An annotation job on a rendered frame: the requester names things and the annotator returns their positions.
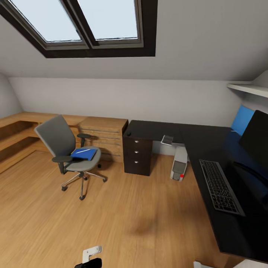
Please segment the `notebook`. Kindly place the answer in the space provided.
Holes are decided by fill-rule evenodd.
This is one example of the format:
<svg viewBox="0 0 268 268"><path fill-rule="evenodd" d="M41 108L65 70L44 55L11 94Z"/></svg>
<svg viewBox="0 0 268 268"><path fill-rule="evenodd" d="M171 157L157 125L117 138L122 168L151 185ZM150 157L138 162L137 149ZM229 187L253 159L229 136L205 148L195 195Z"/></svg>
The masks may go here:
<svg viewBox="0 0 268 268"><path fill-rule="evenodd" d="M172 145L173 137L164 135L161 143L162 144L167 144L167 145Z"/></svg>

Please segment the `swivel chair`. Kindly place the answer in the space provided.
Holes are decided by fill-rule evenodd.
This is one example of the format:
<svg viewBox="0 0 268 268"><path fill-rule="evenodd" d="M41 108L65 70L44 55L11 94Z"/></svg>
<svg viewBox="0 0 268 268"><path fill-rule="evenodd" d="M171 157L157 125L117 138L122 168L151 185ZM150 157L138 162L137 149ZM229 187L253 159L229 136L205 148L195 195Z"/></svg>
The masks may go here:
<svg viewBox="0 0 268 268"><path fill-rule="evenodd" d="M94 168L98 165L98 168L101 167L101 164L98 164L101 157L101 150L95 146L84 146L84 139L90 138L90 134L78 134L77 137L81 138L81 147L80 149L96 149L96 153L91 160L73 160L71 153L76 149L76 138L67 124L66 120L62 116L56 116L48 121L40 124L34 131L46 145L48 150L52 153L52 161L58 163L61 174L64 175L67 172L79 172L75 177L71 178L69 181L61 185L62 191L65 191L65 184L76 179L77 177L82 178L82 187L81 187L81 196L79 199L82 201L84 199L83 193L83 183L84 180L87 180L87 175L92 175L98 178L102 178L103 182L106 179L102 176L89 173L87 171Z"/></svg>

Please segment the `monitor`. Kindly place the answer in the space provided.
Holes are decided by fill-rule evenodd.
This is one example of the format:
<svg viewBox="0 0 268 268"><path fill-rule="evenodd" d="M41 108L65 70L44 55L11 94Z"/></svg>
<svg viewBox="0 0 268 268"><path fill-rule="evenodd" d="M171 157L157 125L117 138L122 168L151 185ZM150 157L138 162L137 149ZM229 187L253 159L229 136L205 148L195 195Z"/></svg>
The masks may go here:
<svg viewBox="0 0 268 268"><path fill-rule="evenodd" d="M256 110L247 128L245 129L241 139L238 142L250 156L255 159L260 166L268 172L268 114L260 110ZM241 163L234 162L239 166L257 174L265 182L268 179L257 171L247 167Z"/></svg>

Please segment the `folder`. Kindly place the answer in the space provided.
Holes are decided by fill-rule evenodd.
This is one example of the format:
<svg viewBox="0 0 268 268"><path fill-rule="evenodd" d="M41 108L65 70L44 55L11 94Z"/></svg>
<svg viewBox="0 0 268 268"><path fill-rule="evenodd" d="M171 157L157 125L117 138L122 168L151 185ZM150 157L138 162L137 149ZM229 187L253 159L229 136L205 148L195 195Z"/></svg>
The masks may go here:
<svg viewBox="0 0 268 268"><path fill-rule="evenodd" d="M91 160L95 153L96 149L75 149L71 157L73 160Z"/></svg>

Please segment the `keyboard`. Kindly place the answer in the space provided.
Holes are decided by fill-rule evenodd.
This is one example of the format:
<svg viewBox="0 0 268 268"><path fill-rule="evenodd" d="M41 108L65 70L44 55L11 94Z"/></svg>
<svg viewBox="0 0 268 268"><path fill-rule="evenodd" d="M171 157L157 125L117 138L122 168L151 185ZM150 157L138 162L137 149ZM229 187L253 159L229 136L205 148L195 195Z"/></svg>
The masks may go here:
<svg viewBox="0 0 268 268"><path fill-rule="evenodd" d="M245 217L245 213L220 164L206 160L200 160L200 164L214 209Z"/></svg>

